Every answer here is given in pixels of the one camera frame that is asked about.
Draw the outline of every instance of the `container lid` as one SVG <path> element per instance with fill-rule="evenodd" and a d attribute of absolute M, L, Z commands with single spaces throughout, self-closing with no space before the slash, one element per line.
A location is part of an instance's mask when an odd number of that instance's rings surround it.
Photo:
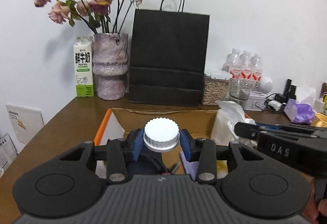
<path fill-rule="evenodd" d="M 212 79 L 230 80 L 232 78 L 230 73 L 215 68 L 204 69 L 204 74 Z"/>
<path fill-rule="evenodd" d="M 205 69 L 204 69 L 204 75 L 205 75 L 205 76 L 210 76 L 210 74 L 211 74 L 211 73 L 210 73 L 210 70 L 207 69 L 207 68 L 205 68 Z"/>
<path fill-rule="evenodd" d="M 179 142 L 178 125 L 168 118 L 155 118 L 144 127 L 145 145 L 155 152 L 168 152 Z"/>
<path fill-rule="evenodd" d="M 259 92 L 259 91 L 253 91 L 250 92 L 249 99 L 259 99 L 259 100 L 265 100 L 268 94 Z"/>

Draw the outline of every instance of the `green milk carton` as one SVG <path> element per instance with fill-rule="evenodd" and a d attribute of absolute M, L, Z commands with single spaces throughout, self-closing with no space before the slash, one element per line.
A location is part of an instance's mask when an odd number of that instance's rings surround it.
<path fill-rule="evenodd" d="M 93 97 L 91 37 L 77 37 L 74 45 L 74 65 L 77 97 Z"/>

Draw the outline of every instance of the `purple tissue box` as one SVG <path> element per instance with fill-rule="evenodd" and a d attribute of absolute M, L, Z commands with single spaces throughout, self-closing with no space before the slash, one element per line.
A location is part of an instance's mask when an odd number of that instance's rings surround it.
<path fill-rule="evenodd" d="M 284 109 L 292 123 L 312 123 L 315 113 L 309 104 L 297 104 L 295 99 L 289 99 Z"/>

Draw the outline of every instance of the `vase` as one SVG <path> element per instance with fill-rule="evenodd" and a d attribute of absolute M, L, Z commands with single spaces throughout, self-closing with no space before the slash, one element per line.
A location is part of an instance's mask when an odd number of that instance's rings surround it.
<path fill-rule="evenodd" d="M 94 35 L 93 73 L 97 76 L 97 94 L 105 100 L 116 100 L 125 94 L 128 71 L 128 34 Z"/>
<path fill-rule="evenodd" d="M 105 100 L 117 100 L 125 95 L 125 75 L 98 76 L 98 97 Z"/>

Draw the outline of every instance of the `black paper bag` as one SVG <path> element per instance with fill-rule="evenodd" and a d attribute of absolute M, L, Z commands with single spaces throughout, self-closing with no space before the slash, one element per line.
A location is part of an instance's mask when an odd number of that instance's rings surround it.
<path fill-rule="evenodd" d="M 135 10 L 130 102 L 198 105 L 208 30 L 208 15 Z"/>

